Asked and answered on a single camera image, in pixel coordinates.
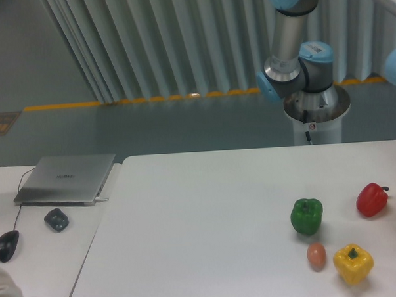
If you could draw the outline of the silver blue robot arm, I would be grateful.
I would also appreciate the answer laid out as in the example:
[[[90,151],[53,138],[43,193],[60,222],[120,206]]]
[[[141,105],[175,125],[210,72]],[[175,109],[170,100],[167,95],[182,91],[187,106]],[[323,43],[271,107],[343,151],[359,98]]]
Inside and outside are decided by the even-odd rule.
[[[279,101],[298,90],[320,92],[332,81],[324,82],[315,91],[311,85],[311,70],[306,69],[304,62],[313,60],[323,68],[331,63],[328,59],[317,60],[315,56],[300,57],[299,50],[303,43],[303,31],[307,16],[314,11],[319,0],[269,0],[276,9],[275,33],[271,54],[265,61],[262,72],[257,73],[257,84],[265,96],[272,101]],[[396,16],[396,0],[374,0],[383,5]],[[387,57],[384,66],[385,78],[396,86],[396,49]]]

